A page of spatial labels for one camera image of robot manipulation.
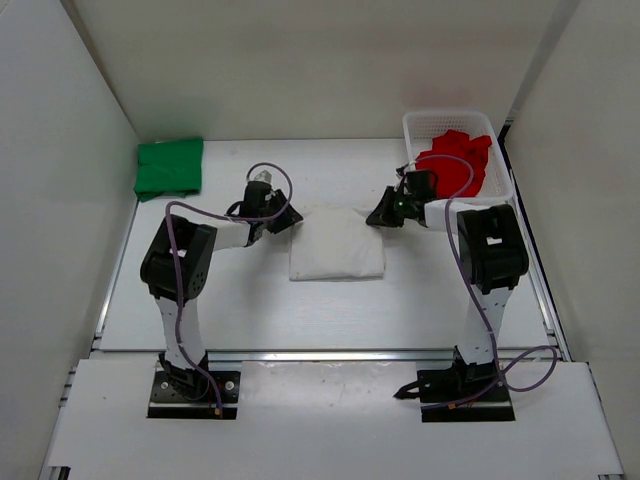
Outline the red t shirt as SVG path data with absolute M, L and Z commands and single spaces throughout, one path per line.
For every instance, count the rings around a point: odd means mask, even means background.
M 430 150 L 418 154 L 415 167 L 437 176 L 437 198 L 475 197 L 484 183 L 492 145 L 489 135 L 472 138 L 449 129 L 433 139 Z

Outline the white t shirt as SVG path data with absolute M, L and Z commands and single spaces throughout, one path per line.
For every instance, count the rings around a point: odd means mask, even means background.
M 351 208 L 318 207 L 292 230 L 292 281 L 360 281 L 384 272 L 382 234 Z

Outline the green t shirt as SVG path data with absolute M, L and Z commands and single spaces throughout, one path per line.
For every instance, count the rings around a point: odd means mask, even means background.
M 137 200 L 199 194 L 203 151 L 202 138 L 139 144 L 134 186 Z

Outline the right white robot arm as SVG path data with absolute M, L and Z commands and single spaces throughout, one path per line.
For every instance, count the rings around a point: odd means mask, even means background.
M 447 234 L 454 260 L 468 288 L 467 320 L 456 354 L 463 366 L 449 375 L 449 387 L 470 400 L 486 384 L 476 366 L 495 362 L 495 345 L 506 304 L 529 267 L 529 258 L 513 208 L 473 205 L 437 197 L 438 176 L 430 170 L 397 170 L 366 218 L 378 228 L 401 228 L 407 220 Z

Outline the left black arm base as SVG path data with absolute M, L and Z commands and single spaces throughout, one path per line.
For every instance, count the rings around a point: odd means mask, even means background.
M 239 370 L 211 371 L 220 392 L 221 403 L 207 379 L 203 379 L 188 393 L 176 389 L 176 380 L 156 363 L 150 389 L 147 417 L 171 420 L 235 420 L 238 415 L 241 372 Z

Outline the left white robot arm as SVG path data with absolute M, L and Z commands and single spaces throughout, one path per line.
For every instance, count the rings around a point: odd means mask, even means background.
M 224 215 L 181 201 L 165 206 L 164 218 L 144 256 L 140 277 L 160 309 L 166 348 L 159 356 L 175 388 L 188 400 L 210 386 L 206 349 L 200 334 L 197 298 L 204 291 L 213 254 L 247 248 L 266 232 L 276 235 L 303 220 L 287 192 L 272 186 L 268 163 L 247 173 L 243 198 Z

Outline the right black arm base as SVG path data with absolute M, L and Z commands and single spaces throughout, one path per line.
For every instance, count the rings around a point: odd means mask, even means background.
M 512 422 L 515 413 L 508 389 L 494 363 L 467 365 L 455 359 L 443 370 L 418 370 L 402 386 L 397 400 L 420 402 L 423 423 Z

